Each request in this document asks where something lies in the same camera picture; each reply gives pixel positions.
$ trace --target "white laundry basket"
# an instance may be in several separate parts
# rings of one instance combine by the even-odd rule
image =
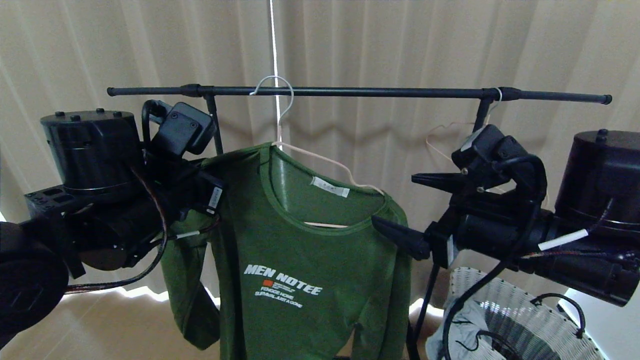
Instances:
[[[485,275],[473,268],[455,269],[451,274],[449,298],[460,297]],[[485,311],[489,331],[504,338],[515,349],[519,359],[603,359],[602,353],[595,347],[593,341],[584,335],[584,325],[576,327],[565,316],[542,304],[541,300],[536,300],[533,304],[532,300],[535,299],[523,289],[496,278],[475,293],[470,301],[480,304]],[[505,359],[505,357],[492,348],[490,338],[483,336],[479,340],[478,348],[466,359],[486,360]]]

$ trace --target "white hanger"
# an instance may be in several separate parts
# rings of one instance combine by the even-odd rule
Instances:
[[[289,105],[282,112],[282,114],[280,116],[280,118],[283,118],[284,115],[291,109],[291,106],[293,105],[293,100],[294,100],[293,86],[291,86],[291,84],[285,78],[283,78],[282,76],[277,76],[277,75],[266,76],[262,80],[260,80],[260,82],[258,82],[258,85],[255,87],[255,90],[250,92],[249,95],[256,95],[258,93],[258,90],[260,90],[260,86],[262,86],[262,83],[265,82],[265,80],[271,79],[271,78],[277,78],[277,79],[280,79],[280,80],[284,81],[287,84],[287,87],[289,88],[289,90],[291,92],[291,98],[289,99]],[[346,170],[347,174],[349,175],[349,182],[353,186],[357,186],[359,188],[370,188],[370,189],[376,190],[381,195],[385,194],[384,192],[382,192],[382,190],[380,190],[379,188],[377,188],[377,187],[375,187],[373,185],[356,183],[356,181],[353,179],[353,174],[351,173],[351,170],[349,170],[349,168],[347,166],[345,166],[344,164],[339,163],[338,161],[332,160],[330,158],[325,158],[324,156],[318,155],[318,154],[316,154],[314,152],[310,152],[310,151],[307,151],[307,150],[304,150],[304,149],[300,149],[299,147],[295,147],[293,145],[289,145],[288,143],[283,142],[282,141],[282,125],[280,124],[280,121],[278,121],[278,126],[277,126],[277,129],[276,129],[276,141],[271,143],[271,146],[278,146],[279,148],[286,147],[286,148],[291,149],[293,151],[297,151],[297,152],[300,152],[302,154],[313,156],[315,158],[318,158],[318,159],[321,159],[321,160],[325,160],[325,161],[328,161],[328,162],[330,162],[332,164],[338,165],[339,167],[341,167],[344,170]],[[318,222],[305,222],[305,224],[313,225],[313,226],[319,226],[319,227],[334,227],[334,228],[347,227],[346,225],[322,224],[322,223],[318,223]]]

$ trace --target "beige curtain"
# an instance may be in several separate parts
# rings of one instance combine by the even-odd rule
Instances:
[[[575,133],[638,131],[640,3],[634,1],[306,1],[275,0],[280,74],[294,86],[405,86],[613,94],[611,105],[515,101],[491,123],[515,136],[547,167],[553,209]],[[430,129],[475,119],[478,101],[302,98],[284,119],[288,141],[345,163],[357,181],[382,187],[425,229],[448,196],[412,184],[418,172],[457,168],[426,147]],[[430,141],[450,154],[471,126],[438,129]],[[300,157],[324,174],[340,169]],[[457,265],[488,271],[496,261],[464,252]],[[414,267],[424,293],[430,261]],[[503,278],[527,291],[563,291],[528,274]],[[442,304],[447,274],[434,303]]]
[[[40,117],[97,107],[139,117],[147,99],[184,101],[205,110],[200,99],[109,97],[106,88],[256,83],[273,71],[268,14],[264,1],[1,1],[2,214],[14,222],[28,219],[22,194],[61,182]],[[225,148],[273,138],[273,105],[268,99],[220,99]],[[212,143],[204,155],[214,154]],[[130,277],[153,255],[132,269],[88,268],[75,282]],[[204,281],[217,295],[214,265],[205,268]],[[164,291],[160,269],[130,287],[142,285]]]
[[[278,71],[294,86],[515,86],[612,94],[614,102],[501,104],[491,122],[545,162],[552,209],[572,136],[607,127],[638,131],[640,4],[634,1],[283,1],[274,0]],[[108,86],[253,85],[273,73],[269,1],[1,1],[0,211],[28,218],[22,194],[60,183],[38,123],[56,110],[103,107],[138,114],[144,100],[108,97]],[[226,151],[275,138],[274,100],[219,97]],[[388,191],[412,227],[424,229],[448,196],[412,184],[417,172],[455,166],[424,143],[430,129],[473,121],[477,101],[296,99],[285,140],[340,160],[357,180]],[[471,126],[429,137],[451,153]],[[213,155],[212,145],[205,155]],[[338,179],[333,166],[301,157]],[[81,281],[137,274],[91,271]],[[489,270],[495,261],[463,253],[457,264]],[[205,283],[217,294],[212,265]],[[415,266],[414,297],[431,264]],[[504,278],[539,293],[561,287],[527,274]],[[145,282],[162,291],[159,271]],[[442,303],[446,274],[435,294]]]

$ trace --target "tiled floor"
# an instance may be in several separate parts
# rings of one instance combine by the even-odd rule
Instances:
[[[428,316],[423,338],[437,326]],[[424,357],[424,340],[419,346]],[[347,344],[340,354],[349,354]],[[63,300],[36,326],[18,334],[1,360],[138,360],[220,357],[218,344],[200,351],[182,339],[167,301],[148,295],[82,294]]]

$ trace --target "green sweatshirt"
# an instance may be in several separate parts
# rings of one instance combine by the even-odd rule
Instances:
[[[388,196],[323,177],[266,143],[207,161],[224,180],[219,226],[173,241],[162,259],[175,320],[198,348],[221,338],[221,359],[398,360],[406,334],[410,259],[371,215],[406,224]],[[211,223],[190,212],[176,233]],[[329,229],[305,222],[347,225]],[[200,284],[207,241],[221,312]]]

